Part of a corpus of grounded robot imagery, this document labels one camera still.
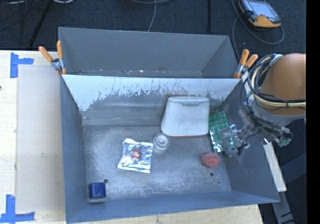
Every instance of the wooden table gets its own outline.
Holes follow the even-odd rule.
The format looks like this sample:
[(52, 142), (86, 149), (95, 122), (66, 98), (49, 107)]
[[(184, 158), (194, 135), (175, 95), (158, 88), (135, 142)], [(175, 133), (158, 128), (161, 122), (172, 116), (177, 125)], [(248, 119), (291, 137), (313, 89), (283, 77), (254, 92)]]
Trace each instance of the wooden table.
[[(58, 80), (58, 75), (53, 70), (52, 66), (49, 62), (42, 56), (42, 54), (38, 51), (10, 51), (4, 50), (0, 51), (0, 214), (5, 212), (6, 206), (6, 195), (12, 195), (16, 197), (16, 205), (19, 203), (19, 198), (22, 196), (21, 193), (23, 192), (17, 190), (17, 184), (23, 183), (25, 186), (26, 183), (31, 183), (27, 179), (24, 181), (17, 181), (17, 173), (20, 171), (19, 168), (21, 166), (28, 166), (28, 161), (26, 160), (25, 163), (17, 163), (17, 159), (20, 156), (17, 156), (17, 147), (18, 147), (18, 135), (17, 131), (19, 128), (18, 120), (22, 117), (19, 116), (18, 119), (18, 82), (19, 82), (19, 73), (18, 78), (10, 78), (10, 61), (11, 61), (11, 52), (19, 55), (19, 58), (33, 58), (34, 62), (30, 67), (41, 67), (41, 69), (45, 70), (52, 70), (52, 77), (50, 79)], [(56, 52), (50, 52), (53, 58), (58, 57)], [(23, 65), (18, 65), (18, 71), (22, 70)], [(43, 80), (48, 80), (48, 77), (39, 76)], [(37, 108), (46, 108), (46, 104), (38, 104)], [(47, 122), (52, 122), (52, 120), (57, 120), (60, 117), (50, 115), (46, 116), (46, 113), (43, 113), (43, 119)], [(53, 139), (57, 139), (57, 135), (50, 133), (48, 135), (47, 140), (42, 140), (39, 142), (43, 147), (45, 147), (45, 143), (50, 143), (50, 136)], [(274, 158), (274, 152), (271, 148), (266, 149), (269, 151), (270, 159)], [(40, 159), (44, 159), (46, 157), (45, 153), (33, 152), (34, 155), (37, 155)], [(271, 165), (271, 169), (277, 170), (277, 161)], [(51, 176), (57, 177), (57, 179), (61, 179), (60, 175), (55, 175), (54, 170), (48, 170), (49, 173), (42, 172), (38, 174), (36, 180), (33, 182), (38, 182), (41, 184), (41, 189), (43, 191), (52, 192), (50, 198), (46, 198), (44, 193), (39, 193), (39, 195), (34, 195), (38, 203), (42, 202), (42, 205), (45, 207), (38, 207), (35, 206), (33, 212), (35, 212), (34, 221), (30, 221), (27, 223), (65, 223), (65, 216), (64, 216), (64, 201), (60, 198), (59, 193), (55, 193), (54, 188), (63, 184), (63, 180), (54, 181)], [(283, 179), (281, 174), (275, 176), (276, 183), (278, 183), (277, 187), (279, 191), (286, 190), (285, 185), (283, 183)], [(29, 203), (27, 206), (30, 209), (33, 209), (32, 203)], [(23, 214), (25, 212), (20, 212), (19, 208), (16, 208), (16, 214)], [(192, 211), (192, 212), (183, 212), (183, 213), (175, 213), (175, 214), (166, 214), (166, 215), (156, 215), (156, 216), (146, 216), (146, 217), (137, 217), (137, 218), (129, 218), (129, 219), (117, 219), (117, 220), (110, 220), (110, 221), (102, 221), (102, 222), (94, 222), (97, 224), (127, 224), (127, 223), (139, 223), (139, 224), (262, 224), (262, 218), (259, 212), (258, 205), (250, 205), (250, 206), (239, 206), (239, 207), (226, 207), (221, 209), (211, 209), (211, 210), (200, 210), (200, 211)]]

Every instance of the blue tape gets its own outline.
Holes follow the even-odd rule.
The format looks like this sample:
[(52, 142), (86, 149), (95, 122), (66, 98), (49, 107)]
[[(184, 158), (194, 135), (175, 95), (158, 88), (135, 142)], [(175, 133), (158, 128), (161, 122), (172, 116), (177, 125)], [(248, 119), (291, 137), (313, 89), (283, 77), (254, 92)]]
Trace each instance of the blue tape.
[(11, 52), (11, 64), (10, 64), (10, 78), (18, 77), (18, 65), (19, 64), (33, 64), (32, 58), (19, 59), (19, 55)]
[(6, 195), (5, 214), (1, 214), (0, 223), (16, 224), (16, 222), (33, 221), (35, 212), (29, 214), (16, 214), (16, 198)]

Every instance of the black cable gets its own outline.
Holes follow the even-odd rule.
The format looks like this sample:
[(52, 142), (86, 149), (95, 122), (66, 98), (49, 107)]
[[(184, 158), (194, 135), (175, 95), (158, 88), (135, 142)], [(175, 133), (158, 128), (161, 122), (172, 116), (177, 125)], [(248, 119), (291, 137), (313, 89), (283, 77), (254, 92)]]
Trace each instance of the black cable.
[(25, 0), (25, 2), (23, 3), (22, 6), (22, 20), (21, 20), (21, 27), (20, 27), (20, 38), (21, 40), (24, 38), (25, 35), (25, 24), (26, 24), (26, 13), (27, 13), (27, 8), (28, 8), (28, 1), (29, 0)]
[(255, 37), (256, 39), (258, 39), (259, 41), (262, 41), (263, 43), (270, 44), (270, 45), (276, 45), (276, 44), (281, 43), (281, 42), (284, 40), (284, 38), (285, 38), (285, 33), (284, 33), (285, 30), (284, 30), (284, 28), (283, 28), (282, 25), (280, 25), (280, 29), (282, 30), (282, 38), (281, 38), (279, 41), (277, 41), (277, 42), (268, 42), (268, 41), (265, 41), (265, 40), (257, 37), (257, 36), (248, 28), (248, 26), (245, 24), (245, 22), (241, 19), (241, 16), (240, 16), (240, 14), (237, 12), (237, 9), (236, 9), (236, 7), (235, 7), (235, 4), (234, 4), (233, 0), (231, 0), (231, 4), (232, 4), (232, 6), (233, 6), (233, 8), (234, 8), (234, 10), (235, 10), (235, 12), (236, 12), (236, 15), (237, 15), (236, 19), (234, 20), (233, 26), (232, 26), (232, 40), (233, 40), (233, 46), (234, 46), (234, 48), (235, 48), (234, 51), (235, 51), (235, 54), (236, 54), (236, 59), (237, 59), (237, 61), (240, 60), (240, 56), (239, 56), (239, 53), (238, 53), (238, 51), (237, 51), (237, 49), (236, 49), (235, 33), (234, 33), (234, 32), (235, 32), (235, 24), (236, 24), (236, 22), (237, 22), (238, 19), (241, 21), (241, 23), (243, 24), (243, 26), (247, 29), (247, 31), (248, 31), (253, 37)]

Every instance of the foil packet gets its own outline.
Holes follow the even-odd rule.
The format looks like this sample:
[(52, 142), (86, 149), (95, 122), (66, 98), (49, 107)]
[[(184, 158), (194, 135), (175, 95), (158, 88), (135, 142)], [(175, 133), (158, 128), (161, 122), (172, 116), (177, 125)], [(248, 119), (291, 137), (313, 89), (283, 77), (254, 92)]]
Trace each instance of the foil packet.
[(117, 168), (149, 174), (151, 171), (151, 158), (153, 143), (137, 142), (126, 138), (122, 142), (123, 152)]

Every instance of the gray bin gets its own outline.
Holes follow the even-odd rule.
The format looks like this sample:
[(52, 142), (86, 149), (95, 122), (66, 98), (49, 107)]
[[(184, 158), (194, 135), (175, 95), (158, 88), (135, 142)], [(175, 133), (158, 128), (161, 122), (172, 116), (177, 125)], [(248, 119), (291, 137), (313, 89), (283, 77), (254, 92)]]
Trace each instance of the gray bin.
[[(205, 96), (241, 128), (242, 81), (227, 36), (82, 28), (58, 30), (67, 70), (60, 78), (67, 223), (279, 202), (263, 145), (217, 167), (201, 164), (209, 136), (171, 137), (153, 150), (151, 172), (117, 168), (122, 141), (152, 142), (170, 96)], [(106, 198), (88, 199), (91, 183)]]

